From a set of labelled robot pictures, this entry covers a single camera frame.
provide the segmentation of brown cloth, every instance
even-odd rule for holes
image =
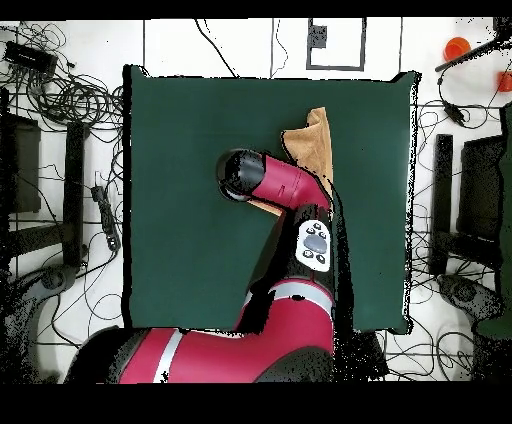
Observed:
[[[332,197],[332,150],[331,133],[325,107],[312,109],[306,119],[306,128],[286,130],[282,133],[282,140],[287,153],[297,166],[316,174],[325,190]],[[281,210],[274,206],[258,201],[250,201],[253,205],[271,212],[277,216]]]

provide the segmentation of dark green board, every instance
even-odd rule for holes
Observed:
[[[512,103],[500,110],[502,134],[507,143],[499,168],[502,179],[500,250],[503,264],[495,274],[496,287],[503,300],[499,318],[478,323],[477,332],[493,339],[512,339]]]
[[[358,330],[396,328],[405,280],[410,94],[396,82],[150,78],[132,67],[133,325],[229,329],[276,217],[224,199],[226,150],[285,158],[280,134],[324,106]]]

